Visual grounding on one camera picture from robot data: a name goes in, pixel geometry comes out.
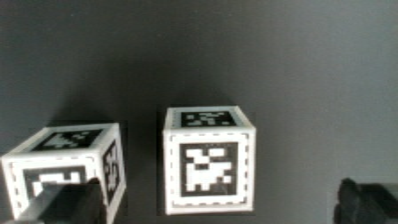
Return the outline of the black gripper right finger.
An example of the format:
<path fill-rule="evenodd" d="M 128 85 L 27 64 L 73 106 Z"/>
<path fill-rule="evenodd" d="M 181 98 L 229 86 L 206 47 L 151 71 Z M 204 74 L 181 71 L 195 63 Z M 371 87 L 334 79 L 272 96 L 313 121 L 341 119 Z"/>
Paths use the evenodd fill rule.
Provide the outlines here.
<path fill-rule="evenodd" d="M 378 183 L 341 180 L 334 224 L 398 224 L 398 197 Z"/>

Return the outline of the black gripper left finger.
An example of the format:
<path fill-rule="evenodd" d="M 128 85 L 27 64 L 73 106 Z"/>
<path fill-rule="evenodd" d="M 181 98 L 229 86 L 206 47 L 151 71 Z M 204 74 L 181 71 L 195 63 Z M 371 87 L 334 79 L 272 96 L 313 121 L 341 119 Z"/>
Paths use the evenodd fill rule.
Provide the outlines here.
<path fill-rule="evenodd" d="M 18 217 L 23 224 L 107 224 L 99 180 L 51 184 L 32 199 Z"/>

